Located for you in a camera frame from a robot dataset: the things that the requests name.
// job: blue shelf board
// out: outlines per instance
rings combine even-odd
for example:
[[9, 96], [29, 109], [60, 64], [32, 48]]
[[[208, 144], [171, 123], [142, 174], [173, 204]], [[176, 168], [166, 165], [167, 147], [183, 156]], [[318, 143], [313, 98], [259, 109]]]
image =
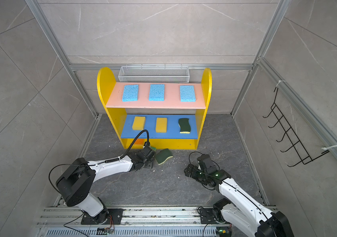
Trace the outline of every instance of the blue shelf board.
[[[121, 138], [135, 138], [141, 130], [133, 130], [133, 122], [135, 116], [146, 117], [144, 129], [149, 131], [149, 137], [153, 138], [163, 138], [163, 139], [197, 139], [197, 127], [196, 119], [194, 115], [127, 115], [124, 128], [121, 133]], [[157, 123], [157, 118], [167, 118], [167, 132], [158, 133], [155, 132], [155, 126]], [[191, 126], [191, 132], [189, 134], [181, 134], [179, 127], [179, 119], [188, 118]], [[144, 132], [139, 136], [139, 138], [146, 138], [146, 133]]]

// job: shelf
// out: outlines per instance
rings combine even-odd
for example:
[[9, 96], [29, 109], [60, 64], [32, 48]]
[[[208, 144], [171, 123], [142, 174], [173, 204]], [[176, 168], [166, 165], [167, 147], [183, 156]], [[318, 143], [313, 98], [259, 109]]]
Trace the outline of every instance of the shelf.
[[[132, 125], [135, 116], [145, 116], [144, 129], [149, 131], [150, 139], [198, 139], [196, 119], [194, 115], [127, 115], [121, 138], [135, 138], [140, 130], [133, 130]], [[167, 118], [167, 132], [155, 132], [157, 118]], [[180, 118], [189, 118], [191, 132], [189, 134], [181, 134], [178, 120]], [[139, 138], [146, 138], [146, 133], [140, 135]]]
[[[165, 85], [164, 101], [149, 101], [150, 84]], [[124, 85], [138, 85], [138, 101], [123, 102]], [[193, 85], [195, 88], [195, 102], [181, 102], [181, 85]], [[205, 109], [204, 96], [200, 83], [132, 83], [116, 82], [107, 108], [175, 108], [175, 109]]]

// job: white zip tie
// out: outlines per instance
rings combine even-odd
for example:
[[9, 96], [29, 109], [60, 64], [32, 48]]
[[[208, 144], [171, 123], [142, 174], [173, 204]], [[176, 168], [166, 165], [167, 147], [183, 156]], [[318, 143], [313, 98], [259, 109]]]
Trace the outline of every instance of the white zip tie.
[[281, 83], [281, 82], [285, 82], [285, 81], [279, 80], [278, 83], [277, 83], [277, 85], [275, 87], [278, 87], [279, 83]]
[[328, 150], [328, 149], [331, 149], [333, 147], [337, 147], [337, 145], [333, 145], [333, 146], [328, 146], [328, 147], [322, 147], [323, 150]]

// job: pink shelf board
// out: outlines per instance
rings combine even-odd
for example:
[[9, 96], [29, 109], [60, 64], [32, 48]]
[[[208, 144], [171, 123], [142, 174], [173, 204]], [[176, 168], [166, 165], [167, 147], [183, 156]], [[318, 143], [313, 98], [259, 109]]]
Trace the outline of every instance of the pink shelf board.
[[[149, 92], [151, 84], [165, 85], [164, 101], [149, 101]], [[125, 85], [138, 86], [138, 101], [122, 101], [122, 94]], [[181, 102], [181, 85], [193, 85], [195, 88], [195, 102]], [[204, 96], [199, 83], [132, 83], [117, 82], [109, 97], [106, 107], [108, 108], [181, 108], [181, 109], [205, 109]]]

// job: sponge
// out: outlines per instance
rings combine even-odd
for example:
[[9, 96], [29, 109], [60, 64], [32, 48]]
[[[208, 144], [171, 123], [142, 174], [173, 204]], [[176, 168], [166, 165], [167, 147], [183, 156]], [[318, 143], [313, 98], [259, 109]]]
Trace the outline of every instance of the sponge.
[[166, 160], [172, 157], [172, 152], [169, 149], [163, 149], [154, 156], [159, 165], [165, 163]]
[[180, 86], [180, 101], [181, 102], [196, 101], [194, 86]]
[[145, 121], [146, 121], [146, 117], [143, 117], [143, 116], [134, 117], [132, 129], [133, 130], [143, 130], [143, 127], [145, 126]]
[[191, 126], [188, 118], [180, 118], [179, 127], [181, 134], [189, 134], [191, 132]]
[[149, 101], [164, 101], [165, 100], [165, 85], [151, 84]]
[[138, 85], [125, 85], [122, 94], [122, 101], [137, 101], [138, 100]]
[[157, 118], [155, 132], [167, 132], [167, 118]]

